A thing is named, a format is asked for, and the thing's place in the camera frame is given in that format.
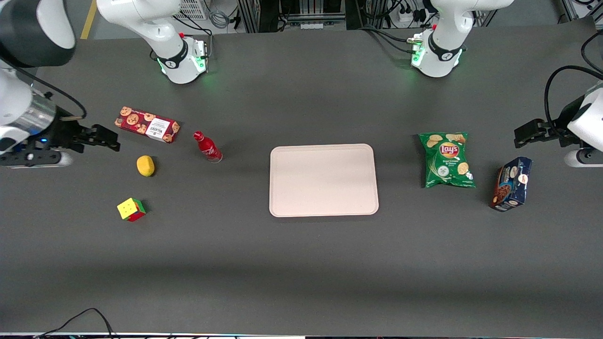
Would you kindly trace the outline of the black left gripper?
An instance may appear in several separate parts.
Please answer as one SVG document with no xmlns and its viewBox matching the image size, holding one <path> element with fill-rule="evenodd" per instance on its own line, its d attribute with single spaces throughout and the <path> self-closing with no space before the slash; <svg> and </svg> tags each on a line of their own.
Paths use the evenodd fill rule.
<svg viewBox="0 0 603 339">
<path fill-rule="evenodd" d="M 560 143 L 582 143 L 581 139 L 571 132 L 568 124 L 581 114 L 581 106 L 585 97 L 579 97 L 565 105 L 557 119 L 531 120 L 514 130 L 515 148 L 527 144 L 557 140 Z"/>
</svg>

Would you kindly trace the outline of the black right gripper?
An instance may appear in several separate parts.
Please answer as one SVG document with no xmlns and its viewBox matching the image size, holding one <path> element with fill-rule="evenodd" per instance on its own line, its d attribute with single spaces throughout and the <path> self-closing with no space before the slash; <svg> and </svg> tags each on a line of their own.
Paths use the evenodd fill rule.
<svg viewBox="0 0 603 339">
<path fill-rule="evenodd" d="M 56 109 L 54 121 L 40 134 L 40 146 L 43 150 L 67 149 L 83 153 L 85 146 L 90 145 L 119 152 L 121 144 L 117 133 L 98 124 L 86 128 L 80 126 L 78 121 L 62 120 L 71 116 L 65 109 Z"/>
</svg>

